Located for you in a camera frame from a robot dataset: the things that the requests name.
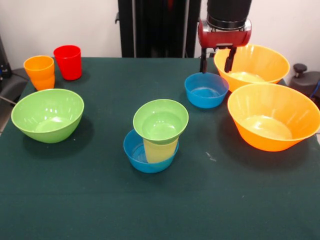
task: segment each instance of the red cup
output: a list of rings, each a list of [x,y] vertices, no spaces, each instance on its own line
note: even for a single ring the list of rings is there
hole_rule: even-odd
[[[75,45],[65,45],[56,48],[53,52],[62,77],[72,81],[81,77],[81,49]]]

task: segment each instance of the white wall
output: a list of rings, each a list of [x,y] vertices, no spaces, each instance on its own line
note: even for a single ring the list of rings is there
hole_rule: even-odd
[[[320,0],[252,0],[250,42],[320,70],[319,9]],[[203,0],[203,19],[206,11]],[[117,12],[118,0],[0,0],[0,34],[13,68],[64,44],[79,45],[83,56],[120,57]],[[197,44],[195,56],[200,52]]]
[[[11,67],[56,47],[88,57],[121,57],[117,0],[0,0],[0,35]]]

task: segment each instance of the plastic cup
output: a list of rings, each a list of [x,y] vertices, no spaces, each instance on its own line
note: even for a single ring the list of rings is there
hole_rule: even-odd
[[[169,144],[155,144],[143,139],[145,157],[147,162],[150,164],[155,164],[172,157],[176,150],[178,139],[179,138]]]
[[[23,63],[33,86],[38,91],[55,87],[55,62],[50,56],[33,56]]]
[[[81,77],[81,49],[78,46],[60,46],[54,50],[53,54],[65,80],[72,81]]]
[[[157,99],[147,102],[136,111],[133,127],[143,139],[166,145],[179,138],[188,121],[188,111],[181,103]]]

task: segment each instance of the yellow cup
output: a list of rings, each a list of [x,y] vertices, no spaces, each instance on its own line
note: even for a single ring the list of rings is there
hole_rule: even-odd
[[[23,66],[38,91],[55,87],[55,63],[52,57],[33,56],[28,58]]]
[[[169,144],[155,144],[143,139],[145,157],[148,163],[155,164],[170,158],[176,150],[179,138]]]

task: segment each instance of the bowl rim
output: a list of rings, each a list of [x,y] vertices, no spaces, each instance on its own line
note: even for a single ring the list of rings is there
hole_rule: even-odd
[[[277,81],[280,81],[281,79],[283,79],[285,76],[288,75],[288,73],[289,73],[289,71],[290,71],[290,63],[289,63],[288,59],[287,59],[283,54],[281,54],[280,52],[278,52],[278,51],[276,51],[276,50],[273,50],[273,49],[270,48],[270,47],[263,46],[263,45],[259,45],[259,44],[250,44],[250,43],[249,43],[249,44],[247,44],[247,45],[245,45],[245,46],[241,46],[240,48],[247,48],[247,47],[258,47],[258,48],[262,48],[262,49],[267,49],[267,50],[269,50],[269,51],[271,51],[271,52],[274,52],[274,53],[280,55],[280,56],[285,60],[285,62],[286,62],[287,71],[286,71],[285,74],[283,74],[282,77],[277,78],[277,79],[274,79],[274,80],[271,80],[271,81],[265,81],[265,82],[262,82],[262,83],[276,83]],[[213,57],[213,63],[214,63],[214,65],[215,65],[215,67],[218,69],[219,72],[222,72],[222,73],[226,74],[228,77],[230,77],[230,78],[232,78],[232,79],[235,79],[235,80],[237,80],[237,81],[240,81],[240,82],[249,83],[249,84],[256,84],[256,83],[258,83],[258,82],[252,82],[252,81],[247,81],[247,80],[239,80],[239,79],[237,79],[237,78],[235,78],[235,77],[230,76],[230,74],[229,74],[228,72],[225,72],[224,69],[220,68],[220,67],[217,65],[217,63],[216,63],[216,56],[217,56],[217,54],[219,54],[219,50],[215,53],[215,55],[214,55],[214,57]]]
[[[25,100],[25,99],[27,99],[27,98],[29,98],[29,97],[32,97],[32,96],[34,96],[34,95],[43,93],[43,92],[68,92],[68,93],[74,94],[75,96],[77,96],[77,97],[80,99],[80,101],[81,101],[81,103],[82,103],[82,108],[81,108],[81,111],[80,111],[79,115],[76,116],[76,118],[75,118],[72,122],[70,122],[67,126],[62,126],[62,127],[59,127],[59,128],[57,128],[57,129],[55,129],[55,130],[35,132],[35,131],[30,131],[30,130],[23,129],[22,127],[20,127],[20,126],[14,121],[14,118],[13,118],[14,112],[16,111],[17,107],[23,102],[23,100]],[[13,123],[18,129],[20,129],[20,130],[23,131],[23,132],[31,133],[31,134],[47,134],[47,133],[53,133],[53,132],[59,131],[59,130],[61,130],[61,129],[64,129],[64,128],[72,125],[74,122],[76,122],[76,121],[82,116],[82,114],[83,114],[83,112],[84,112],[84,109],[85,109],[85,102],[84,102],[84,100],[82,99],[82,97],[81,97],[79,94],[77,94],[76,92],[71,91],[71,90],[68,90],[68,89],[63,89],[63,88],[49,88],[49,89],[44,89],[44,90],[40,90],[40,91],[33,92],[33,93],[25,96],[24,98],[20,99],[20,100],[17,102],[17,104],[13,107],[13,109],[12,109],[12,111],[11,111],[11,121],[12,121],[12,123]]]
[[[46,67],[41,68],[41,69],[31,69],[31,68],[26,67],[26,63],[27,63],[29,60],[31,60],[31,59],[37,59],[37,58],[42,58],[42,57],[47,58],[47,59],[50,59],[50,60],[51,60],[51,64],[50,64],[49,66],[46,66]],[[28,70],[28,71],[38,72],[38,71],[47,70],[47,69],[51,68],[52,65],[54,65],[54,64],[55,64],[55,61],[54,61],[54,59],[53,59],[51,56],[48,56],[48,55],[36,55],[36,56],[29,57],[27,60],[25,60],[25,61],[23,62],[23,67],[24,67],[26,70]]]
[[[219,96],[200,96],[200,95],[196,95],[194,94],[192,91],[190,91],[188,88],[187,88],[187,82],[190,81],[191,77],[195,76],[195,75],[200,75],[200,74],[209,74],[209,75],[213,75],[213,76],[217,76],[221,79],[222,82],[224,82],[225,84],[227,84],[227,89],[226,89],[226,92],[224,92],[223,94],[220,94]],[[190,76],[188,76],[185,81],[184,81],[184,88],[185,90],[192,94],[193,96],[196,96],[197,98],[201,98],[201,99],[218,99],[218,98],[221,98],[221,97],[224,97],[227,92],[229,91],[230,89],[230,85],[228,83],[227,80],[225,80],[222,76],[218,75],[218,74],[215,74],[215,73],[212,73],[212,72],[206,72],[206,73],[202,73],[202,72],[197,72],[197,73],[194,73],[194,74],[191,74]]]
[[[136,129],[136,126],[135,126],[135,119],[137,117],[137,113],[139,112],[140,109],[142,109],[143,107],[145,107],[146,105],[150,104],[150,103],[153,103],[153,102],[160,102],[160,101],[169,101],[169,102],[174,102],[174,103],[177,103],[178,105],[180,105],[184,111],[186,112],[186,122],[185,122],[185,125],[183,126],[183,128],[174,136],[171,136],[171,137],[168,137],[168,138],[164,138],[164,139],[161,139],[161,140],[158,140],[158,139],[152,139],[152,138],[148,138],[148,137],[145,137],[143,136],[143,134],[140,134],[139,131],[137,131]],[[152,101],[148,101],[146,102],[145,104],[143,104],[141,107],[138,108],[138,110],[135,112],[134,116],[133,116],[133,120],[132,120],[132,124],[133,124],[133,128],[134,130],[136,131],[136,133],[141,136],[143,139],[146,139],[146,140],[149,140],[149,141],[157,141],[157,142],[165,142],[165,141],[168,141],[170,139],[173,139],[173,138],[176,138],[177,136],[179,136],[187,127],[189,123],[189,112],[188,110],[186,109],[185,106],[183,106],[180,102],[178,101],[175,101],[175,100],[172,100],[172,99],[166,99],[166,98],[160,98],[160,99],[155,99],[155,100],[152,100]]]
[[[146,165],[146,166],[153,166],[155,167],[156,165],[158,164],[163,164],[164,162],[168,162],[168,161],[171,161],[172,158],[174,158],[176,156],[176,153],[178,152],[178,149],[179,149],[179,141],[177,142],[176,144],[176,147],[175,147],[175,150],[174,150],[174,153],[172,154],[171,157],[169,157],[168,159],[166,160],[163,160],[163,161],[160,161],[160,162],[154,162],[154,163],[149,163],[149,162],[142,162],[142,161],[138,161],[136,159],[134,159],[132,156],[130,156],[130,154],[128,153],[127,151],[127,148],[125,147],[125,142],[128,141],[128,137],[131,135],[131,134],[137,134],[140,138],[142,138],[137,132],[135,129],[132,129],[131,131],[129,131],[126,136],[124,137],[124,140],[123,140],[123,150],[125,152],[125,154],[127,155],[127,157],[132,160],[132,161],[135,161],[136,163],[139,163],[141,165]]]
[[[231,113],[230,111],[230,98],[233,98],[233,96],[235,96],[234,93],[238,92],[238,91],[241,91],[243,88],[250,88],[252,87],[252,85],[268,85],[268,86],[271,86],[272,88],[284,88],[284,89],[289,89],[289,91],[292,91],[292,92],[296,92],[298,95],[302,96],[304,99],[306,99],[307,101],[309,101],[310,103],[312,103],[312,105],[314,106],[314,108],[317,110],[318,112],[318,115],[319,115],[319,119],[320,119],[320,110],[318,109],[318,107],[315,105],[315,103],[313,101],[311,101],[310,98],[308,98],[307,96],[305,96],[304,94],[302,94],[301,92],[291,88],[291,87],[288,87],[288,86],[283,86],[283,85],[279,85],[279,84],[270,84],[270,83],[267,83],[267,82],[259,82],[259,83],[252,83],[252,84],[246,84],[246,85],[243,85],[241,87],[238,87],[236,90],[234,90],[229,98],[228,98],[228,101],[227,101],[227,108],[228,108],[228,112],[229,114],[231,115],[232,119],[238,123],[242,128],[246,129],[247,131],[249,131],[250,133],[252,134],[255,134],[257,136],[260,136],[260,137],[263,137],[263,138],[266,138],[266,139],[270,139],[270,140],[275,140],[275,141],[279,141],[279,142],[296,142],[296,141],[302,141],[304,139],[307,139],[307,138],[310,138],[311,136],[315,135],[316,132],[319,130],[319,127],[320,127],[320,122],[319,122],[319,126],[318,128],[312,133],[312,134],[309,134],[309,135],[306,135],[304,137],[298,137],[298,138],[293,138],[293,139],[278,139],[278,138],[274,138],[274,137],[267,137],[267,136],[262,136],[262,135],[259,135],[259,134],[256,134],[255,132],[251,131],[250,129],[248,129],[247,127],[243,126],[239,120],[234,116],[234,114]]]

